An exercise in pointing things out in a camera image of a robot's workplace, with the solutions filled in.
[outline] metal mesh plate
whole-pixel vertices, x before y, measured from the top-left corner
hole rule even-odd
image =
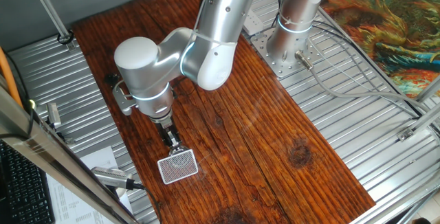
[[[165,184],[176,182],[199,172],[192,149],[157,162]]]

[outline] wood knot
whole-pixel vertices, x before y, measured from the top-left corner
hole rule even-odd
[[[221,117],[219,117],[218,115],[216,115],[216,116],[215,116],[215,123],[216,123],[218,126],[221,126],[221,125],[223,125],[223,119],[221,119]]]
[[[295,168],[302,168],[311,159],[311,152],[307,145],[299,145],[290,151],[289,160]]]
[[[214,221],[211,223],[214,224],[250,224],[249,220],[247,220],[243,213],[239,211],[238,208],[228,208],[220,212]]]

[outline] paper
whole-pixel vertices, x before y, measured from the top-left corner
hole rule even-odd
[[[118,168],[110,146],[86,155],[81,160],[90,169],[95,166]],[[109,219],[49,175],[47,175],[47,184],[49,185],[56,224],[112,224]],[[120,201],[130,212],[133,212],[127,194],[124,194]]]

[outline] metal slotted platform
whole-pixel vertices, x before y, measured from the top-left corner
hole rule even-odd
[[[254,0],[251,9],[264,28],[270,28],[278,9],[277,0]],[[330,22],[325,13],[317,19]],[[262,34],[257,36],[258,42],[261,37]],[[353,48],[346,52],[345,42],[316,28],[310,39],[314,49],[335,65],[317,54],[312,56],[317,74],[334,91],[363,93],[368,91],[364,87],[373,89],[372,84],[380,91],[393,91],[392,83],[373,62],[360,57]],[[10,54],[23,73],[31,98],[39,105],[38,113],[45,117],[45,103],[57,103],[63,122],[58,130],[65,137],[74,138],[71,149],[79,157],[111,146],[120,169],[133,173],[135,180],[139,180],[79,48],[68,52],[54,36]],[[439,186],[440,180],[432,180],[440,173],[437,136],[426,129],[404,142],[397,138],[400,131],[415,122],[412,111],[403,102],[397,102],[398,107],[380,97],[335,98],[298,66],[284,74],[280,83],[376,201],[377,205],[354,223],[383,223]],[[440,98],[432,97],[424,104],[432,108],[438,103]],[[422,192],[415,194],[416,189]],[[129,192],[129,199],[139,221],[159,223],[144,191]]]
[[[73,138],[70,148],[82,157],[111,146],[120,170],[139,175],[102,98],[83,53],[69,52],[56,36],[10,53],[19,67],[37,113],[46,118],[45,104],[57,103],[62,125],[57,129]],[[127,192],[135,218],[141,223],[159,223],[145,191]]]

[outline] wood grain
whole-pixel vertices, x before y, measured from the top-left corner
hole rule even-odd
[[[199,173],[165,186],[167,155],[139,111],[119,110],[107,74],[116,47],[133,36],[160,43],[192,27],[199,0],[135,0],[74,25],[74,32],[143,184],[165,223],[349,223],[374,206],[342,160],[243,37],[228,81],[204,91],[190,80],[175,90],[174,119],[194,150]]]

